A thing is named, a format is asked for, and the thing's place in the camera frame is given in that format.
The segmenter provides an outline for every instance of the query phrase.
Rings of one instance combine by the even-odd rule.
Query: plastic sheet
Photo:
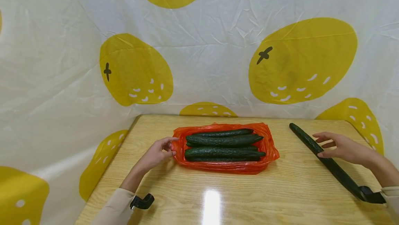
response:
[[[266,152],[265,157],[261,157],[258,162],[189,162],[184,158],[184,151],[189,149],[186,145],[186,136],[199,132],[214,132],[224,130],[236,130],[250,128],[254,133],[263,136],[261,141],[254,143],[259,151]],[[280,157],[277,149],[274,146],[273,138],[269,127],[264,123],[253,123],[247,125],[230,125],[230,124],[216,124],[197,127],[180,127],[174,130],[174,137],[179,138],[178,141],[172,143],[172,149],[176,151],[174,159],[185,167],[195,170],[208,170],[215,172],[227,172],[236,174],[258,174],[266,169],[268,164],[277,160]]]

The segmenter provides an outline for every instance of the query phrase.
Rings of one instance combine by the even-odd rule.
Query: green cucumber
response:
[[[201,147],[201,146],[198,146],[197,144],[191,143],[191,142],[189,142],[189,141],[187,141],[186,144],[187,144],[188,147]],[[237,149],[247,149],[247,150],[251,150],[251,151],[258,151],[258,147],[254,146],[254,145],[243,146],[243,147],[236,147],[236,148],[237,148]]]
[[[230,157],[230,158],[215,158],[211,159],[209,157],[203,157],[203,158],[191,158],[187,159],[187,161],[191,162],[250,162],[250,161],[260,161],[260,157]]]
[[[227,138],[213,138],[213,137],[203,137],[203,136],[187,136],[187,142],[190,142],[191,145],[199,146],[213,146],[213,147],[226,147],[226,148],[235,148],[242,146],[249,146],[257,141],[263,139],[262,136],[258,136],[257,134],[246,134],[239,136],[232,136]]]
[[[219,131],[219,132],[209,132],[209,133],[194,133],[195,136],[204,136],[204,137],[214,137],[214,138],[225,138],[231,136],[245,135],[251,134],[254,131],[252,129],[239,129],[239,130],[229,130],[229,131]]]
[[[218,147],[196,147],[188,149],[184,152],[186,159],[193,159],[197,157],[203,158],[243,158],[243,157],[263,157],[265,152],[252,151],[240,148],[218,148]]]

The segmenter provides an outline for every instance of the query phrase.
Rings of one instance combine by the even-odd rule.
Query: table surface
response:
[[[366,144],[346,121],[143,115],[92,193],[76,224],[89,224],[129,170],[157,139],[183,126],[213,122],[263,122],[271,130],[280,159],[258,175],[190,170],[170,160],[151,170],[137,191],[155,197],[148,210],[135,209],[129,224],[393,224],[383,205],[356,200],[289,129],[328,130]],[[379,191],[372,173],[342,160],[339,165],[358,185]]]

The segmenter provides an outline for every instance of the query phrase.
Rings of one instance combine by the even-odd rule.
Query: fabric backdrop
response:
[[[347,120],[399,166],[398,50],[397,0],[0,0],[0,221],[73,224],[144,113]]]

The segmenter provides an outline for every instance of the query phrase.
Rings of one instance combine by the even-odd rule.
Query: beige sleeve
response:
[[[399,186],[382,188],[381,194],[387,202],[387,209],[395,224],[399,225]]]
[[[133,214],[133,211],[130,209],[130,203],[133,201],[134,196],[135,194],[128,190],[116,189],[91,224],[126,225]]]

